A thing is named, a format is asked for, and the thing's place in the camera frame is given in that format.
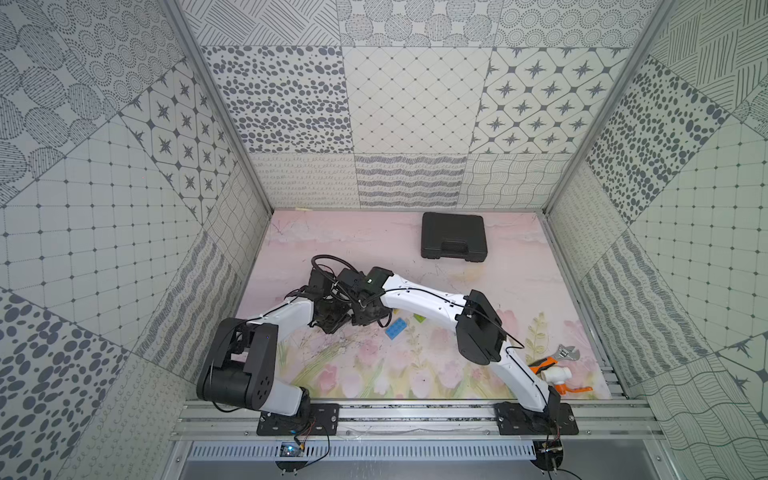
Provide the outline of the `blue long lego brick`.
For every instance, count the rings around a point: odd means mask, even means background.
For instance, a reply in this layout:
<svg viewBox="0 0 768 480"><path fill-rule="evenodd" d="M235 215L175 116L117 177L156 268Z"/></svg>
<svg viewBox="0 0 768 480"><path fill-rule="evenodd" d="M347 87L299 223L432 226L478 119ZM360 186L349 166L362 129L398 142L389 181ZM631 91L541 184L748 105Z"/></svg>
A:
<svg viewBox="0 0 768 480"><path fill-rule="evenodd" d="M392 323L385 329L385 334L390 340L394 340L398 335L403 333L408 327L408 323L402 318L393 320Z"/></svg>

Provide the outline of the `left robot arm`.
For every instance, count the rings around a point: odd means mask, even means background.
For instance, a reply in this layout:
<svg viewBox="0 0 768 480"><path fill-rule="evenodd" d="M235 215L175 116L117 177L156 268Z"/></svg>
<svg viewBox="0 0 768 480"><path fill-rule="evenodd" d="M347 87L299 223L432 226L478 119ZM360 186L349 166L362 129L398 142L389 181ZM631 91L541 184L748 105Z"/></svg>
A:
<svg viewBox="0 0 768 480"><path fill-rule="evenodd" d="M254 318L222 320L197 380L197 397L225 413L247 409L307 421L309 393L277 379L278 346L303 327L332 334L351 320L350 312L335 300L293 296Z"/></svg>

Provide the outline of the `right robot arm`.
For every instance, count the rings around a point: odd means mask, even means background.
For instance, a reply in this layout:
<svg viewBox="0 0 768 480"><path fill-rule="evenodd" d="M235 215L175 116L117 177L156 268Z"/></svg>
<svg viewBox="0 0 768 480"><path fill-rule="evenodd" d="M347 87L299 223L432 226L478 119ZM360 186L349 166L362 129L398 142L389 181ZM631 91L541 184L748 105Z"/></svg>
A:
<svg viewBox="0 0 768 480"><path fill-rule="evenodd" d="M517 354L520 344L503 328L482 292L442 292L379 267L366 276L344 269L334 284L357 314L405 310L453 331L459 353L469 362L489 367L521 408L553 416L560 406L560 394L521 360Z"/></svg>

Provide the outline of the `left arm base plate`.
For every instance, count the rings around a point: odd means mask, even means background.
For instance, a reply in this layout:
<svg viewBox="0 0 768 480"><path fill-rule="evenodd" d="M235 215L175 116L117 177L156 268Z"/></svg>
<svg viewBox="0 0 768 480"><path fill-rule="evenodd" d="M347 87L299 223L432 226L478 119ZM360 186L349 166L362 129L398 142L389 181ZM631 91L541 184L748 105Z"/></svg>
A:
<svg viewBox="0 0 768 480"><path fill-rule="evenodd" d="M258 436L335 436L340 416L338 403L310 403L296 415L260 414Z"/></svg>

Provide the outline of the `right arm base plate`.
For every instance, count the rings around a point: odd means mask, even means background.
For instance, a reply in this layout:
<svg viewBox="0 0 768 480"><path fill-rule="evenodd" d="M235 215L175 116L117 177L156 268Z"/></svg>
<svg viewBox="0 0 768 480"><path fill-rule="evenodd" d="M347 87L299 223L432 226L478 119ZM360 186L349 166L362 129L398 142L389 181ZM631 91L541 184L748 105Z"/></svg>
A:
<svg viewBox="0 0 768 480"><path fill-rule="evenodd" d="M579 434L575 414L570 404L558 403L544 412L524 409L518 403L501 402L493 405L500 435L575 436Z"/></svg>

